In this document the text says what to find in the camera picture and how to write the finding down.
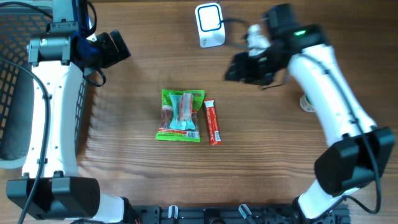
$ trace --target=mesh basket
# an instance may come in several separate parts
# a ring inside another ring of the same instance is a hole
[[[22,1],[52,13],[51,1]],[[27,44],[35,32],[42,32],[51,19],[22,6],[0,7],[0,57],[25,68]],[[75,151],[87,83],[82,79],[76,108]],[[34,105],[33,79],[8,63],[0,62],[0,168],[23,166],[29,150]]]

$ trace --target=red candy bar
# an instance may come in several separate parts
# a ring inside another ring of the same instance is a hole
[[[207,125],[209,127],[210,145],[211,146],[220,145],[221,138],[218,129],[218,121],[216,115],[216,108],[214,107],[214,100],[205,99],[205,106],[206,106],[206,115],[207,115]]]

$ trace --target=plastic bag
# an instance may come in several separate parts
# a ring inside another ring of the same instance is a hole
[[[197,114],[204,99],[204,90],[162,90],[162,119],[156,139],[200,142]]]

